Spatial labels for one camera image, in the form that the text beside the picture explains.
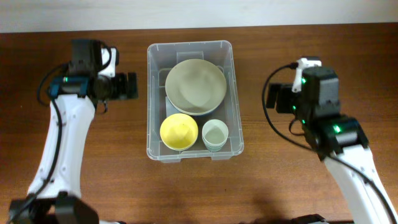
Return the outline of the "yellow small bowl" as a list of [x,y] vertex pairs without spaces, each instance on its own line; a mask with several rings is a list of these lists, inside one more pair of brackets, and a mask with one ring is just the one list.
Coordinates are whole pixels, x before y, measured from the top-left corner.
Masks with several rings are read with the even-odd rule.
[[173,114],[160,125],[160,136],[166,146],[176,148],[192,146],[198,138],[198,125],[187,114]]

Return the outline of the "cream bowl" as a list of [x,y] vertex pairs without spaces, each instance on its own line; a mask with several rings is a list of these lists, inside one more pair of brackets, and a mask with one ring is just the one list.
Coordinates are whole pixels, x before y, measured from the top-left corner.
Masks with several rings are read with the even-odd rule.
[[188,113],[215,109],[226,96],[224,73],[203,59],[188,59],[174,66],[165,81],[165,92],[171,104]]

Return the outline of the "cream white cup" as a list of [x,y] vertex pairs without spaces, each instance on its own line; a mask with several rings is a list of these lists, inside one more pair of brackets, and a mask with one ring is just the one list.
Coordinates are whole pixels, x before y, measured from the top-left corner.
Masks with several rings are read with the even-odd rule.
[[228,126],[219,119],[211,119],[202,127],[202,137],[210,145],[219,146],[224,144],[228,135]]

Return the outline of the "mint green cup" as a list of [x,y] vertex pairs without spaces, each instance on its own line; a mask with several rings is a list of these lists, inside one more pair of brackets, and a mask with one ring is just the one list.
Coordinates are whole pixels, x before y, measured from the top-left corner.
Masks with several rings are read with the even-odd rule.
[[218,147],[212,147],[212,146],[206,146],[206,148],[210,151],[210,152],[218,152],[221,151],[223,146],[218,146]]

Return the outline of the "grey cup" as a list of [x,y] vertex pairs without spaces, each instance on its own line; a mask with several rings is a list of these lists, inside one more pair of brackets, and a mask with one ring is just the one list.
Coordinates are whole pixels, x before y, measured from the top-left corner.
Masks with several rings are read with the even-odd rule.
[[203,140],[203,142],[205,144],[205,147],[206,146],[218,147],[218,146],[224,146],[226,144],[226,141],[223,141],[223,142],[218,143],[218,144],[213,144],[213,143],[210,143],[210,142],[206,141],[205,139]]

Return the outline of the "white small bowl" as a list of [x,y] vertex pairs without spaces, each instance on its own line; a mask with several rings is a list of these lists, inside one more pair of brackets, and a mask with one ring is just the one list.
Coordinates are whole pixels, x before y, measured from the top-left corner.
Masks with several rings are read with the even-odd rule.
[[187,147],[183,147],[183,148],[176,148],[176,147],[167,146],[167,148],[169,148],[169,149],[171,149],[173,151],[178,151],[178,152],[186,151],[186,150],[190,149],[191,147],[192,146],[187,146]]

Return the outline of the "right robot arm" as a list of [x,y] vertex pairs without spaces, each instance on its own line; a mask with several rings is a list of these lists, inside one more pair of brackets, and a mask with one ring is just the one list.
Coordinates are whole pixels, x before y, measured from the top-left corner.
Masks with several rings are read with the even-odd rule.
[[307,150],[316,153],[338,184],[355,223],[397,223],[397,212],[378,176],[359,122],[340,113],[339,79],[328,67],[302,72],[302,90],[280,96],[287,85],[266,80],[264,110],[282,103],[302,125]]

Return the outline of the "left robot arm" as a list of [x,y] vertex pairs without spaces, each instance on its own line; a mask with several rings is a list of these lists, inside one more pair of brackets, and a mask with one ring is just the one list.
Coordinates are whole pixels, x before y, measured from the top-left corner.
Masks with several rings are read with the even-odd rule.
[[8,223],[102,223],[81,199],[80,174],[97,106],[138,97],[136,73],[118,73],[118,64],[116,47],[75,39],[72,59],[45,75],[51,82],[45,91],[50,123],[44,151],[26,198],[11,201]]

